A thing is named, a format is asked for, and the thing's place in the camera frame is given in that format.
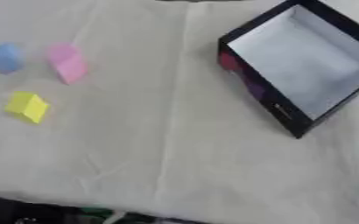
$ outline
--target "blue cube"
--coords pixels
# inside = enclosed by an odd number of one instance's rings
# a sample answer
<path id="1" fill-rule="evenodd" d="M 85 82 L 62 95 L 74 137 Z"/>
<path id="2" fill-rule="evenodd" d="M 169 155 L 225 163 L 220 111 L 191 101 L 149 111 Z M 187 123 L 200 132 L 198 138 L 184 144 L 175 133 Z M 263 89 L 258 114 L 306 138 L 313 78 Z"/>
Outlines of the blue cube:
<path id="1" fill-rule="evenodd" d="M 21 53 L 11 44 L 0 45 L 0 74 L 10 74 L 22 68 Z"/>

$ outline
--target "table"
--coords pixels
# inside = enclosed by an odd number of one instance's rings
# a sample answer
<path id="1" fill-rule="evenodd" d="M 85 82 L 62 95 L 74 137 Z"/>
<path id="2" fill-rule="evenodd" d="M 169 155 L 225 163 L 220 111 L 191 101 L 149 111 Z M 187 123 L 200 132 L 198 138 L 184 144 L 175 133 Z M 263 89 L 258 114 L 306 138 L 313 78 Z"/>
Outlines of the table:
<path id="1" fill-rule="evenodd" d="M 359 21 L 359 1 L 329 0 Z M 216 40 L 279 0 L 0 0 L 0 196 L 197 221 L 359 224 L 359 98 L 301 140 L 215 62 Z M 46 49 L 79 47 L 89 74 L 60 83 Z M 11 93 L 51 103 L 40 125 Z"/>

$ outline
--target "pink cube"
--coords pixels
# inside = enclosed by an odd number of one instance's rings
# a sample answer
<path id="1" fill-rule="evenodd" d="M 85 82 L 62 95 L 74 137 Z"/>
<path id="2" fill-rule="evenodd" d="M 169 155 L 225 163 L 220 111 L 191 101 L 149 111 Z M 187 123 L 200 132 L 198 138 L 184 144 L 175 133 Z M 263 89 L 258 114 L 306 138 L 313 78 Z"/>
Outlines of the pink cube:
<path id="1" fill-rule="evenodd" d="M 48 58 L 66 84 L 72 84 L 87 73 L 87 65 L 80 52 L 71 45 L 50 47 Z"/>

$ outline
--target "cube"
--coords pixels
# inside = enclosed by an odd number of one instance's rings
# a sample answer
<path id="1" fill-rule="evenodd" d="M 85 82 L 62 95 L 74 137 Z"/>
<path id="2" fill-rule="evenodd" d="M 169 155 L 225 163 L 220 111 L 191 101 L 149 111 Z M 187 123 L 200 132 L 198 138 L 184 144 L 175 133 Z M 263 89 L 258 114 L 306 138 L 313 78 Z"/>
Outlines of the cube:
<path id="1" fill-rule="evenodd" d="M 17 91 L 11 97 L 5 111 L 22 120 L 40 123 L 48 107 L 49 105 L 37 94 Z"/>
<path id="2" fill-rule="evenodd" d="M 23 67 L 21 53 L 11 43 L 0 45 L 0 74 L 10 74 Z"/>
<path id="3" fill-rule="evenodd" d="M 50 47 L 48 58 L 60 78 L 72 84 L 87 73 L 87 66 L 80 52 L 71 45 Z"/>

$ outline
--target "open box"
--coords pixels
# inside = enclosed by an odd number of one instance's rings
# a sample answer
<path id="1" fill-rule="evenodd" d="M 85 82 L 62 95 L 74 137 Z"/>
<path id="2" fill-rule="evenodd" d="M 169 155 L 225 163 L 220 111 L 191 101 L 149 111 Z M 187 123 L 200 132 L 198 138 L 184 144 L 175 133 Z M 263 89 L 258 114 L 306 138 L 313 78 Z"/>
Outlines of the open box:
<path id="1" fill-rule="evenodd" d="M 300 138 L 359 93 L 359 24 L 289 0 L 222 37 L 219 63 Z"/>

